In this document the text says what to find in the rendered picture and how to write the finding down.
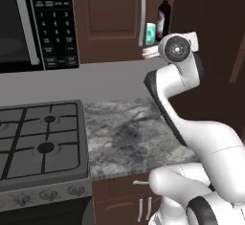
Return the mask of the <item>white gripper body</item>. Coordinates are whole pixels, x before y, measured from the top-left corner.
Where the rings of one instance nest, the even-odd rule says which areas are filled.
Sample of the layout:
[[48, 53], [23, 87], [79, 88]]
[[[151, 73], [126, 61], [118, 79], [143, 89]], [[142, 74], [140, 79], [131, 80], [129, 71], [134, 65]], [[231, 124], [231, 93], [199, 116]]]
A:
[[160, 55], [157, 45], [143, 49], [143, 58], [154, 58]]

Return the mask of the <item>teal mug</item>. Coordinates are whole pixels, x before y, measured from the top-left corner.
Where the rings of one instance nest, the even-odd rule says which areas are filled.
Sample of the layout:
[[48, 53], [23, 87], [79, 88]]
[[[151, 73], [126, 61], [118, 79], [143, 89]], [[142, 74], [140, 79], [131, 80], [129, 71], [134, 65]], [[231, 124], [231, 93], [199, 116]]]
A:
[[146, 25], [145, 44], [153, 45], [155, 43], [155, 36], [156, 36], [156, 25], [154, 23], [148, 23]]

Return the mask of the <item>dark red wine bottle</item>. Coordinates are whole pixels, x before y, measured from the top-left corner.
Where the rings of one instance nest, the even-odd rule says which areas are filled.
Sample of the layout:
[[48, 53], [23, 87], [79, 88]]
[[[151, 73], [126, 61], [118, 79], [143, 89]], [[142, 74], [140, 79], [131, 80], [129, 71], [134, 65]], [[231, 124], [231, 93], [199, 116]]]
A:
[[163, 0], [158, 8], [157, 25], [156, 25], [156, 41], [160, 42], [163, 37], [168, 35], [169, 21], [171, 14], [171, 6], [168, 0]]

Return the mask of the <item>dark brown open cabinet door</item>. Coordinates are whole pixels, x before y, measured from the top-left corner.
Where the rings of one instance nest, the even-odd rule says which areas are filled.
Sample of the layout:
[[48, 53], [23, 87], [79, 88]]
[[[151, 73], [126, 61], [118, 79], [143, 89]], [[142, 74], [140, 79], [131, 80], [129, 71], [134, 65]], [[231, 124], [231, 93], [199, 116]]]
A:
[[245, 127], [245, 0], [175, 0], [172, 29], [195, 31], [204, 66], [200, 86], [170, 100], [188, 120], [212, 120], [240, 133]]

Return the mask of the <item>brown base cabinet door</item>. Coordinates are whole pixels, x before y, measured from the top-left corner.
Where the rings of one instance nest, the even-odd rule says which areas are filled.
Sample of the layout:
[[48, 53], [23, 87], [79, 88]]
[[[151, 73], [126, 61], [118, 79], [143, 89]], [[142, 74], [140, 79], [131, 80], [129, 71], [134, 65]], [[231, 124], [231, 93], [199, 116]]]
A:
[[161, 206], [162, 197], [153, 193], [145, 196], [145, 214], [143, 216], [144, 225], [148, 225], [149, 219], [158, 211]]
[[142, 195], [127, 196], [95, 203], [96, 225], [143, 225], [138, 222], [139, 199]]

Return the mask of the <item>black microwave oven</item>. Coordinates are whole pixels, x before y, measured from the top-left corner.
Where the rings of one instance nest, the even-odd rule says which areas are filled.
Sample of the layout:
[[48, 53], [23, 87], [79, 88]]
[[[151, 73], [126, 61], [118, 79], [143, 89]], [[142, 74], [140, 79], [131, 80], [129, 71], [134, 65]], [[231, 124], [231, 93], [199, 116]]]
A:
[[73, 0], [26, 0], [40, 60], [31, 65], [16, 0], [0, 0], [0, 74], [79, 67]]

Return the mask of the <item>brown drawer front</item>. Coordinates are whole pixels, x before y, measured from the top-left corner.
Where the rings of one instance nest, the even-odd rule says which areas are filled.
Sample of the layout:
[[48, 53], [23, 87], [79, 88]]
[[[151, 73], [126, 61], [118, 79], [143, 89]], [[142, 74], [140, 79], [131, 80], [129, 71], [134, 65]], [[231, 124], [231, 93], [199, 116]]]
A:
[[93, 181], [93, 197], [96, 202], [118, 197], [126, 197], [150, 192], [149, 185], [134, 185], [134, 181], [146, 182], [148, 174], [135, 174], [124, 177]]

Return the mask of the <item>grey gas hob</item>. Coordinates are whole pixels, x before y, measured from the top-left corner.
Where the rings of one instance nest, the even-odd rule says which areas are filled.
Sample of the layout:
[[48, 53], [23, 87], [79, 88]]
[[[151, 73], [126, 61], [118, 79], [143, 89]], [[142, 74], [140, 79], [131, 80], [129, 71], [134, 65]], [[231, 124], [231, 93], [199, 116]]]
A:
[[[68, 189], [82, 185], [85, 193]], [[54, 201], [40, 197], [57, 192]], [[31, 200], [17, 205], [16, 195]], [[53, 101], [0, 107], [0, 212], [83, 198], [92, 194], [83, 106]]]

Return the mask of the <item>silver hob knob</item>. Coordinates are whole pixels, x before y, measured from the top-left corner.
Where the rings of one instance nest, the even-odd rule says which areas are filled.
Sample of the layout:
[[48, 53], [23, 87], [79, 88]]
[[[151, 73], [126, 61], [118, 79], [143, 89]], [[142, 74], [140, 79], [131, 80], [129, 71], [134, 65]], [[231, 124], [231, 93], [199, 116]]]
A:
[[85, 188], [82, 185], [74, 185], [68, 189], [71, 195], [81, 196], [85, 193]]
[[57, 192], [52, 190], [45, 190], [40, 193], [40, 197], [46, 201], [54, 201], [57, 198]]
[[19, 205], [19, 206], [25, 206], [26, 204], [28, 204], [30, 202], [31, 198], [24, 193], [20, 193], [18, 195], [16, 195], [13, 199], [13, 201]]

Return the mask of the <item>brown wall cabinet door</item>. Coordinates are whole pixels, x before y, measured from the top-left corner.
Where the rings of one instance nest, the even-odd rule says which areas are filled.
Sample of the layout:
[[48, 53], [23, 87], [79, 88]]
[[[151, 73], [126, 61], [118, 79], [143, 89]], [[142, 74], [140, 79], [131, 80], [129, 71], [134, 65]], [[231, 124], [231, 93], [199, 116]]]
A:
[[81, 63], [140, 60], [146, 0], [74, 0]]

